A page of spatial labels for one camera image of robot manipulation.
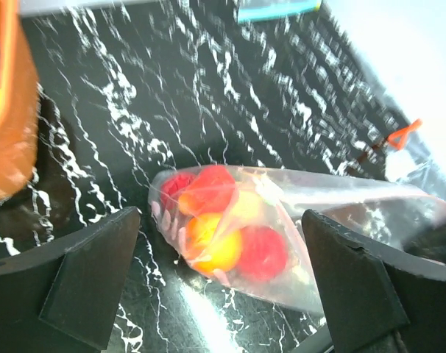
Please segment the orange fruit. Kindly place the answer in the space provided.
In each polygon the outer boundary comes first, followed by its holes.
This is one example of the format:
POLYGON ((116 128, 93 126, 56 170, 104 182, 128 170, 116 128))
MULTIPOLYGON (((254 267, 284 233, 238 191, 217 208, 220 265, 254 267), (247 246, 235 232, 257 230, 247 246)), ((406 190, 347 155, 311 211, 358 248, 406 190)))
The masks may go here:
POLYGON ((206 276, 211 276, 214 270, 233 270, 242 253, 240 230, 214 235, 221 218, 221 213, 204 213, 185 226, 185 258, 194 270, 206 276))

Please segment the dark red pomegranate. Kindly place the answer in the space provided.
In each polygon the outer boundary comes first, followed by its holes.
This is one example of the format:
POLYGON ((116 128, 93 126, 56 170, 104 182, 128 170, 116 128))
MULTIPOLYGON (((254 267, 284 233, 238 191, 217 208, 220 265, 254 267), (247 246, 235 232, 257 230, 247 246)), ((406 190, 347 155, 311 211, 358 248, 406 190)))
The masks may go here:
POLYGON ((160 187, 160 202, 164 208, 171 207, 171 199, 181 189, 189 186, 196 178, 189 172, 178 172, 170 176, 160 187))

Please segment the pink zip top bag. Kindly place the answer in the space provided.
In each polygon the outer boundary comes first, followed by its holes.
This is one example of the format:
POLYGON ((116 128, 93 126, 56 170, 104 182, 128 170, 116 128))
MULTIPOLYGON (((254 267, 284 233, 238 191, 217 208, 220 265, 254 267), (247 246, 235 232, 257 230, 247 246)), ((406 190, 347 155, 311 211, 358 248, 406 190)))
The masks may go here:
POLYGON ((323 309, 302 231, 306 210, 396 249, 446 222, 446 202, 413 185, 237 165, 161 171, 148 202, 160 233, 193 270, 314 313, 323 309))

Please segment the yellow pink peach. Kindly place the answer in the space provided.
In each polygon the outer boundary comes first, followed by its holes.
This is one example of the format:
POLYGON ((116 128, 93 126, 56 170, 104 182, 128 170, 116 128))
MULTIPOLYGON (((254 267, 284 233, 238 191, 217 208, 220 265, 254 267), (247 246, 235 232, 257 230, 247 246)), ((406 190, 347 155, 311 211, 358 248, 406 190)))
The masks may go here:
POLYGON ((262 198, 250 190, 240 190, 229 215, 242 223, 257 221, 264 214, 262 198))

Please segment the red apple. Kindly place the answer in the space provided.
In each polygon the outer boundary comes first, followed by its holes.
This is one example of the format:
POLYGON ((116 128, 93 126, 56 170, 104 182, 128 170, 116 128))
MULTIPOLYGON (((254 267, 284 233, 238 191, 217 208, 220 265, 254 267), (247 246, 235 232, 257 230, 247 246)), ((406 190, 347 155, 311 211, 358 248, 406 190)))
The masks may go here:
POLYGON ((253 282, 268 282, 284 271, 288 249, 284 237, 271 227, 248 226, 241 231, 242 253, 237 269, 253 282))

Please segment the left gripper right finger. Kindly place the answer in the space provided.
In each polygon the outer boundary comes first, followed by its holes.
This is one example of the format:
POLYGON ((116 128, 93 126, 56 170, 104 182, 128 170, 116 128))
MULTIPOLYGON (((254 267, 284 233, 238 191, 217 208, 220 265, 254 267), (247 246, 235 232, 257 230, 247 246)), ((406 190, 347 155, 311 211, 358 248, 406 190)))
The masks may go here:
POLYGON ((446 223, 404 250, 313 210, 302 230, 336 352, 446 352, 446 223))

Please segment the red yellow mango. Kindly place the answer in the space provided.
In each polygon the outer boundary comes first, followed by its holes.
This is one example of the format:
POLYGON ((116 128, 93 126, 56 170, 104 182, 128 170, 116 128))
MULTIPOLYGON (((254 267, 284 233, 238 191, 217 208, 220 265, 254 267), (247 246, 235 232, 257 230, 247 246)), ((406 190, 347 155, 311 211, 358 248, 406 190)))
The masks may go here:
POLYGON ((230 203, 236 181, 223 165, 203 168, 178 198, 178 208, 184 215, 222 213, 230 203))

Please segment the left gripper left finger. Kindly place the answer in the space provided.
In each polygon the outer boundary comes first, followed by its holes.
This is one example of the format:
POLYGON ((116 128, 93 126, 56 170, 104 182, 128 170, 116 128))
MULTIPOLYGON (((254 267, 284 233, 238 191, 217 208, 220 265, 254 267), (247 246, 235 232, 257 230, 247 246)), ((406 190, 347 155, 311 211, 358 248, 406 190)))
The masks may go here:
POLYGON ((0 259, 0 352, 104 351, 139 226, 138 209, 126 207, 0 259))

